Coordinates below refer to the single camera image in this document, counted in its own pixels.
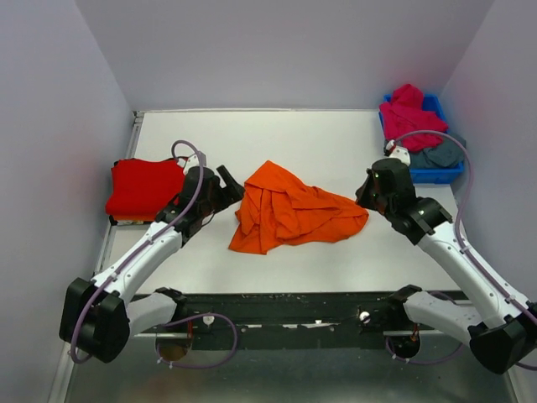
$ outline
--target gray wall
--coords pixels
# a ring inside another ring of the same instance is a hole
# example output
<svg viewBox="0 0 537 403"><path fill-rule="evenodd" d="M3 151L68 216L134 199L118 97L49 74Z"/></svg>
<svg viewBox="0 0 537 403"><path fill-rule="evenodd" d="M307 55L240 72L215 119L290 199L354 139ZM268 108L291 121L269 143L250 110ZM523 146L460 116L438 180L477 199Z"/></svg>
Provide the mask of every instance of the gray wall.
<svg viewBox="0 0 537 403"><path fill-rule="evenodd" d="M441 97L452 126L467 138L475 165L476 181L464 217L468 236L509 283L534 301L535 16L535 0L497 0ZM537 357L526 361L537 364Z"/></svg>
<svg viewBox="0 0 537 403"><path fill-rule="evenodd" d="M493 0L77 0L134 109L376 107L439 92Z"/></svg>
<svg viewBox="0 0 537 403"><path fill-rule="evenodd" d="M47 401L65 288L89 276L132 114L72 0L0 7L0 401Z"/></svg>

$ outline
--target orange shirt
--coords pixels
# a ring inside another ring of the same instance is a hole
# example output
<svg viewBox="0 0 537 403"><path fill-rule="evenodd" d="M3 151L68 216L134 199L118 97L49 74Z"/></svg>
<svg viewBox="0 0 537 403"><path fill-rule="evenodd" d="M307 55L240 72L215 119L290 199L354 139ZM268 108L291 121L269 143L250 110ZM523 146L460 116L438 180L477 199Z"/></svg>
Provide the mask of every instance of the orange shirt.
<svg viewBox="0 0 537 403"><path fill-rule="evenodd" d="M271 161L244 185L240 222L229 249L266 254L281 244L337 242L360 232L368 212L353 200L315 186Z"/></svg>

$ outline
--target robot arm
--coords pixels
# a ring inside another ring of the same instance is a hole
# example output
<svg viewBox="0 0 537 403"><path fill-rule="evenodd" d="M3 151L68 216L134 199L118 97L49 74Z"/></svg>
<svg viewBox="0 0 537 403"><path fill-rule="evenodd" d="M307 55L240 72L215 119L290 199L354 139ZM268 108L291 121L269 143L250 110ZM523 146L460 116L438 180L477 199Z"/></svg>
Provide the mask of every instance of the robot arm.
<svg viewBox="0 0 537 403"><path fill-rule="evenodd" d="M196 157L191 158L196 160L194 164L199 163ZM244 188L223 165L216 170L225 187L220 186L220 178L212 170L204 168L198 197L192 208L177 219L196 193L201 170L199 166L192 166L194 164L191 159L186 162L183 190L157 215L148 231L125 255L90 281L78 278L69 285L60 338L71 343L82 310L103 286L84 317L76 346L104 363L114 360L130 337L185 316L185 298L176 290L162 288L140 300L132 299L159 265L200 231L204 220L242 200ZM124 267L117 274L120 264Z"/></svg>
<svg viewBox="0 0 537 403"><path fill-rule="evenodd" d="M537 327L514 306L516 300L533 315L537 306L515 290L468 244L456 241L449 213L434 199L415 195L409 168L397 158L375 162L357 191L357 203L383 214L392 227L431 256L461 287L473 307L454 306L415 286L393 298L399 314L410 321L438 329L470 346L475 357L491 371L502 374L534 349ZM467 251L508 290L503 297Z"/></svg>

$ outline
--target blue bin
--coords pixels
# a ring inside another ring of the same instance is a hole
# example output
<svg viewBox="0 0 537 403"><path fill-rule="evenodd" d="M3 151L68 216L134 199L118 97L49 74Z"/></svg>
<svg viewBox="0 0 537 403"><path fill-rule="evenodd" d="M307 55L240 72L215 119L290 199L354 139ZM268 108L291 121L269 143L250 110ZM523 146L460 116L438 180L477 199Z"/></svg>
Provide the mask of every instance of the blue bin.
<svg viewBox="0 0 537 403"><path fill-rule="evenodd" d="M385 102L389 102L391 99L391 95L384 96ZM446 116L444 116L444 112L442 111L440 101L438 101L438 97L436 95L425 94L422 109L424 111L432 111L436 113L436 116L438 116L444 122L447 122ZM378 116L380 117L380 124L384 128L382 113L379 112ZM455 168L451 168L449 170L410 170L410 174L412 175L412 181L414 183L449 184L452 183L463 171L464 163L461 162Z"/></svg>

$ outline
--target red cloth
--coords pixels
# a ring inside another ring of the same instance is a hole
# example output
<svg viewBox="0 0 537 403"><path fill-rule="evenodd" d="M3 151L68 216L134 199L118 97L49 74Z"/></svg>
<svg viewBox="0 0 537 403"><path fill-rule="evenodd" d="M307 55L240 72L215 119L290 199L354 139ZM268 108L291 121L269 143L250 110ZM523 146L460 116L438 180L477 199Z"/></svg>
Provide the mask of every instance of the red cloth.
<svg viewBox="0 0 537 403"><path fill-rule="evenodd" d="M183 168L174 160L120 160L112 168L113 193L105 210L117 221L153 221L184 181Z"/></svg>
<svg viewBox="0 0 537 403"><path fill-rule="evenodd" d="M415 86L405 84L394 91L390 102L380 105L383 114L384 137L395 140L403 134L414 130L436 130L445 132L447 123L436 116L434 112L423 111L423 92ZM442 137L434 134L416 134L404 139L403 147L412 153L418 153L426 147L436 147L443 141Z"/></svg>

